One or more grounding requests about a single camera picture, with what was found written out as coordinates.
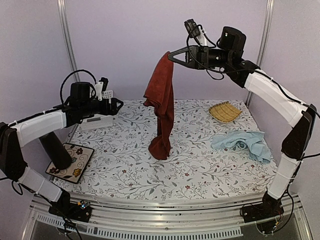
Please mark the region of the dark red towel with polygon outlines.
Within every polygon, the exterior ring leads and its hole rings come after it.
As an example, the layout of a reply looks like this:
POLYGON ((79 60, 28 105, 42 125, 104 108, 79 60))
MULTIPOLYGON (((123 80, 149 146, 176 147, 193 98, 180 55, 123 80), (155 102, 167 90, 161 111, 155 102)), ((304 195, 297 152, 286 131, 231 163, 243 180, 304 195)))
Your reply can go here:
POLYGON ((153 107, 157 117, 157 136, 148 150, 157 160, 166 160, 170 155, 170 135, 174 126, 174 63, 166 52, 157 63, 144 93, 146 107, 153 107))

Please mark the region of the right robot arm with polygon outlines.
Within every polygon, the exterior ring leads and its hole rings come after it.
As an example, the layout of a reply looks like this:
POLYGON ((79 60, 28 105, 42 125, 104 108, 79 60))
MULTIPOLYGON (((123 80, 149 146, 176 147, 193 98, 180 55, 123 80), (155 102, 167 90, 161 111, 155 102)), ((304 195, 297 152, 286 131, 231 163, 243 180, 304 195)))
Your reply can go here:
POLYGON ((189 69, 206 70, 227 75, 234 83, 256 94, 273 107, 291 126, 291 132, 281 145, 281 160, 274 180, 264 194, 258 213, 269 218, 278 210, 278 203, 294 180, 300 162, 305 159, 317 109, 286 91, 258 65, 243 59, 247 37, 240 30, 225 26, 217 43, 209 40, 200 24, 186 24, 187 39, 195 45, 171 52, 168 59, 189 69))

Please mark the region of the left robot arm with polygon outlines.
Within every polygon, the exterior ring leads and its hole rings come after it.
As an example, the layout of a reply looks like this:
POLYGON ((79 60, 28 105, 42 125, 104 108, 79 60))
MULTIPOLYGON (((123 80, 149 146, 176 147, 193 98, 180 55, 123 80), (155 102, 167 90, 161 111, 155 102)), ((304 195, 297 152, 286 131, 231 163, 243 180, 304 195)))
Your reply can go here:
POLYGON ((74 82, 66 103, 37 113, 11 124, 0 124, 0 169, 5 176, 55 203, 55 209, 63 216, 74 213, 74 205, 64 197, 67 193, 28 166, 21 148, 54 131, 81 124, 96 114, 115 116, 124 105, 115 97, 106 96, 108 80, 92 85, 74 82))

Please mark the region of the white perforated plastic basket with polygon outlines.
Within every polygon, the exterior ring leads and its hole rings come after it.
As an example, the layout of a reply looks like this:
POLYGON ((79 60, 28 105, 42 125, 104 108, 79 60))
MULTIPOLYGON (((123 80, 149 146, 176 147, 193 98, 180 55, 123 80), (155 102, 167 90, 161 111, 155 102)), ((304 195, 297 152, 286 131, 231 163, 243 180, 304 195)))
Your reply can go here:
MULTIPOLYGON (((102 100, 111 100, 113 90, 105 90, 101 93, 102 100)), ((114 117, 111 115, 95 114, 94 117, 84 119, 79 127, 83 130, 94 130, 111 127, 114 124, 114 117)))

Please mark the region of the floral patterned table mat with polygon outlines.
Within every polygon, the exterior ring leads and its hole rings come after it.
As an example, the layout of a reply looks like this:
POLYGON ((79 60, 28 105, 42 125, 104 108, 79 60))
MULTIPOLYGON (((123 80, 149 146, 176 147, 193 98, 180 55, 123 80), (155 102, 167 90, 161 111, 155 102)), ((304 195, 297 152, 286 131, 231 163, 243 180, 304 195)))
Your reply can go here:
POLYGON ((78 128, 71 142, 94 150, 78 183, 56 178, 66 191, 108 198, 152 201, 198 200, 264 193, 277 171, 274 161, 259 163, 247 149, 212 149, 215 134, 257 131, 242 101, 231 104, 241 115, 220 123, 209 114, 214 100, 176 100, 168 159, 148 150, 157 133, 152 107, 126 100, 110 127, 78 128))

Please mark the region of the floral square ceramic plate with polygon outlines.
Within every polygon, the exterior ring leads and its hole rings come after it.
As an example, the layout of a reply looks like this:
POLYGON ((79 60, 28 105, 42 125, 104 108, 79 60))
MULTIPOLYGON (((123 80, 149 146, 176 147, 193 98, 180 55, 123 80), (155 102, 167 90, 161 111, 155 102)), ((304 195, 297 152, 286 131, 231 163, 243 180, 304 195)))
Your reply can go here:
POLYGON ((95 150, 90 147, 71 143, 63 143, 63 146, 71 156, 71 165, 67 169, 59 170, 51 162, 45 172, 58 179, 77 184, 95 150))

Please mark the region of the woven bamboo tray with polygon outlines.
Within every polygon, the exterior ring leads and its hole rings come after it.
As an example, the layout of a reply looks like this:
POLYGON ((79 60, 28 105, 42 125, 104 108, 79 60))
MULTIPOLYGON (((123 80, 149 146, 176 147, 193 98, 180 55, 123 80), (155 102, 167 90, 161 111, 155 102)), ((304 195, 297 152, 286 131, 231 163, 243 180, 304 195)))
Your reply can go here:
POLYGON ((229 101, 211 106, 208 112, 215 120, 221 123, 231 123, 242 113, 241 110, 230 104, 229 101))

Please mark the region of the light blue towel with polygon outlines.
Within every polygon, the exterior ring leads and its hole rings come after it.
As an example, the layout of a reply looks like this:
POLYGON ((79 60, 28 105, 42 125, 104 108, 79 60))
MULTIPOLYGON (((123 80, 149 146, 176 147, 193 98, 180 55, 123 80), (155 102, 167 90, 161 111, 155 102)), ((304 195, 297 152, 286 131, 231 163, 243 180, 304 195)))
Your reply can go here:
POLYGON ((238 147, 241 150, 248 149, 252 160, 262 164, 271 162, 272 153, 264 142, 263 131, 235 130, 226 135, 217 134, 212 137, 211 147, 217 149, 233 149, 238 147))

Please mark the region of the left aluminium frame post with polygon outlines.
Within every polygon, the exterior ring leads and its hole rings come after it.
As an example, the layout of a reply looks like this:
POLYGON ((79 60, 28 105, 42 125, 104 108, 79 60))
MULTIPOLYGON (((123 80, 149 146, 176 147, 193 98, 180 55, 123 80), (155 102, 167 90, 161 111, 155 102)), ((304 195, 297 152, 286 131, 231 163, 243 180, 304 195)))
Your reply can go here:
POLYGON ((70 34, 65 0, 57 0, 57 10, 71 71, 78 69, 70 34))

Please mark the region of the front aluminium rail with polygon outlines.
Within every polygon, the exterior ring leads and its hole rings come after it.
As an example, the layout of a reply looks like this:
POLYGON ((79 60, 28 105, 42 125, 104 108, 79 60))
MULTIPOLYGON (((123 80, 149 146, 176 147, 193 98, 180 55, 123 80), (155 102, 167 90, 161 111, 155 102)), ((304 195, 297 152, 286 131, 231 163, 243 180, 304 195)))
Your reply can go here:
POLYGON ((262 194, 198 200, 152 201, 72 193, 73 202, 91 203, 88 222, 65 228, 61 217, 36 196, 29 206, 24 240, 313 240, 299 196, 282 198, 284 215, 275 233, 263 231, 275 217, 245 222, 242 207, 260 203, 262 194))

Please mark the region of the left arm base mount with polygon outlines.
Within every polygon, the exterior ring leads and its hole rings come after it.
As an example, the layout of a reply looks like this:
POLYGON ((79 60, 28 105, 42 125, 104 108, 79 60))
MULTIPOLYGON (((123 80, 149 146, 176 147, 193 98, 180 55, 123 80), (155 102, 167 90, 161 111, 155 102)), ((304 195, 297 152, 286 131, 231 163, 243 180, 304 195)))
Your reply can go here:
POLYGON ((52 202, 48 212, 52 215, 64 217, 66 219, 88 223, 92 216, 93 208, 87 201, 78 203, 52 202))

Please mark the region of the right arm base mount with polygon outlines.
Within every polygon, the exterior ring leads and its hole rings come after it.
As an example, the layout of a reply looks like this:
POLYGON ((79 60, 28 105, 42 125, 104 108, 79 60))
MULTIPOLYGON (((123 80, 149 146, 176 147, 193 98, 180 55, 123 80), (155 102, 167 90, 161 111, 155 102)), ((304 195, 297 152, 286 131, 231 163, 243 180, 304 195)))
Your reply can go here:
POLYGON ((241 207, 239 214, 245 223, 265 220, 280 216, 284 213, 282 203, 268 205, 267 203, 245 204, 241 207))

